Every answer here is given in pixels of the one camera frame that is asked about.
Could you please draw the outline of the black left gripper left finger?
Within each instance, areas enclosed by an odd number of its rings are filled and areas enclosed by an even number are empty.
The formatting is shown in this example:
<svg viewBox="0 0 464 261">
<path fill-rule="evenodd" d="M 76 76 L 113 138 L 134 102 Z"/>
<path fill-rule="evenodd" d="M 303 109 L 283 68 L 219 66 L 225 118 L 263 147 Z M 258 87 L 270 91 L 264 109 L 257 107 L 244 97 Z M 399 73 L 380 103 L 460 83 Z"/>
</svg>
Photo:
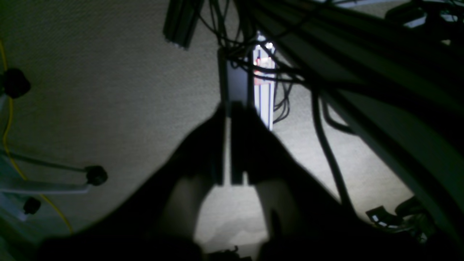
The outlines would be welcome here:
<svg viewBox="0 0 464 261">
<path fill-rule="evenodd" d="M 225 106 L 195 128 L 120 207 L 91 228 L 105 250 L 199 250 L 193 237 L 202 203 L 221 182 Z"/>
</svg>

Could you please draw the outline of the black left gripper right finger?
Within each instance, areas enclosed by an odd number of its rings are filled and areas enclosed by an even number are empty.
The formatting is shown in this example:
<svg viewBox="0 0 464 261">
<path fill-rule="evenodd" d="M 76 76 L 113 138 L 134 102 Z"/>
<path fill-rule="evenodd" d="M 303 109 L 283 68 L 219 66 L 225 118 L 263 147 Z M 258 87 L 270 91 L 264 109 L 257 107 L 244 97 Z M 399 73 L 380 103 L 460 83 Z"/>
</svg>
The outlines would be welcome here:
<svg viewBox="0 0 464 261">
<path fill-rule="evenodd" d="M 231 105 L 231 182 L 254 186 L 269 239 L 261 250 L 354 250 L 366 223 L 308 173 L 254 108 Z"/>
</svg>

